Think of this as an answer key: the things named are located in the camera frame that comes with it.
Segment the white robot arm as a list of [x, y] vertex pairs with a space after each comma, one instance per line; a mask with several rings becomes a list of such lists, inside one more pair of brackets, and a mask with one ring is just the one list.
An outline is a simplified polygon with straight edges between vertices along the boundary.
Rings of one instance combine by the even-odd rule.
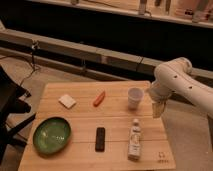
[[153, 117], [159, 118], [166, 101], [177, 93], [213, 119], [213, 88], [190, 76], [192, 64], [185, 57], [163, 62], [155, 67], [155, 80], [148, 93], [153, 100]]

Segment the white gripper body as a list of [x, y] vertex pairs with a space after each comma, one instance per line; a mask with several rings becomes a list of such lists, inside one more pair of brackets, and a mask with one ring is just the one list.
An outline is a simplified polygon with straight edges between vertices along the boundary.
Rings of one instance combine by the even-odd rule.
[[167, 101], [172, 95], [172, 91], [166, 86], [160, 84], [158, 81], [151, 83], [150, 87], [147, 89], [147, 93], [156, 103]]

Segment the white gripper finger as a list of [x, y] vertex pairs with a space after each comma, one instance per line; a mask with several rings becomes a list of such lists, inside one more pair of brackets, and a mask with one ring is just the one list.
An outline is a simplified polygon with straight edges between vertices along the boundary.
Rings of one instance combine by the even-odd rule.
[[165, 110], [166, 102], [155, 102], [152, 104], [153, 107], [153, 117], [159, 118]]

